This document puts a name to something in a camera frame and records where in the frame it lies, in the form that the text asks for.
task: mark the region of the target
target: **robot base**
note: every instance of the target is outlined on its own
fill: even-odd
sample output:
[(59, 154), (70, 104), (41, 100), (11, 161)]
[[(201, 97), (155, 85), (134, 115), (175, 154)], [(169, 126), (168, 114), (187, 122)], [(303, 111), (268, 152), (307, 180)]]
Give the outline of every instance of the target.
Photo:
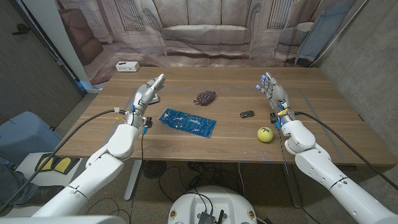
[[(197, 188), (199, 194), (208, 197), (213, 204), (212, 216), (220, 223), (219, 215), (224, 210), (222, 224), (257, 224), (253, 206), (240, 194), (226, 187), (215, 185)], [(211, 204), (202, 196), (207, 206), (207, 214), (211, 212)], [(184, 194), (179, 197), (170, 209), (168, 224), (199, 223), (200, 215), (205, 211), (205, 204), (197, 194)]]

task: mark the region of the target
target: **yellow tennis ball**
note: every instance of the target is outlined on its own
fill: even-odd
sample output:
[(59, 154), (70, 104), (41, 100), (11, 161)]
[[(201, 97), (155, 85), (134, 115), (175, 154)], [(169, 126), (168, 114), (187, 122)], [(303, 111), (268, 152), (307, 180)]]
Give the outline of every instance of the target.
[(257, 137), (262, 142), (269, 142), (274, 137), (274, 133), (272, 132), (271, 128), (262, 127), (257, 132)]

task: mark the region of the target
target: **robotic arm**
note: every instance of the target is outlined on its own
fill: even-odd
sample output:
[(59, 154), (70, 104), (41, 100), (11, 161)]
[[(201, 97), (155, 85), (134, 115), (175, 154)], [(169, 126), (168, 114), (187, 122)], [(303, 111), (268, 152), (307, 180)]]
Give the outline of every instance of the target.
[(264, 87), (257, 85), (256, 88), (270, 100), (275, 112), (271, 114), (271, 122), (284, 136), (289, 137), (285, 147), (295, 156), (297, 167), (328, 189), (358, 223), (397, 223), (398, 215), (384, 207), (332, 163), (329, 153), (316, 143), (315, 136), (296, 119), (286, 91), (276, 79), (266, 72), (261, 82)]
[(163, 88), (164, 81), (165, 76), (161, 74), (138, 88), (131, 111), (126, 112), (126, 122), (120, 124), (108, 143), (88, 159), (86, 170), (32, 217), (82, 215), (88, 199), (120, 173), (123, 160), (134, 151), (133, 142), (140, 128), (143, 126), (145, 133), (152, 126), (152, 118), (143, 115), (156, 92)]

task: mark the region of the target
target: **white box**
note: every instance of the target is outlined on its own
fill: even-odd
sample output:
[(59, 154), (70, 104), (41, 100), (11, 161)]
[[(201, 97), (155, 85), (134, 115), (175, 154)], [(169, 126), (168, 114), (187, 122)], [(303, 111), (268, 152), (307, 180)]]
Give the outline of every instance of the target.
[(138, 71), (138, 68), (138, 62), (118, 62), (116, 64), (118, 72), (136, 72)]

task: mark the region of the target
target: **purple grape bunch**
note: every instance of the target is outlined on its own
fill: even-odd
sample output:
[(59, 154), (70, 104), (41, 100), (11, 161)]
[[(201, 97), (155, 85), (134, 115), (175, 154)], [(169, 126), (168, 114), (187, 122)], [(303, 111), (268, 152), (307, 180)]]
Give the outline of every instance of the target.
[(207, 106), (216, 98), (215, 91), (204, 91), (203, 93), (199, 93), (197, 96), (197, 100), (194, 100), (194, 103), (199, 103), (202, 106)]

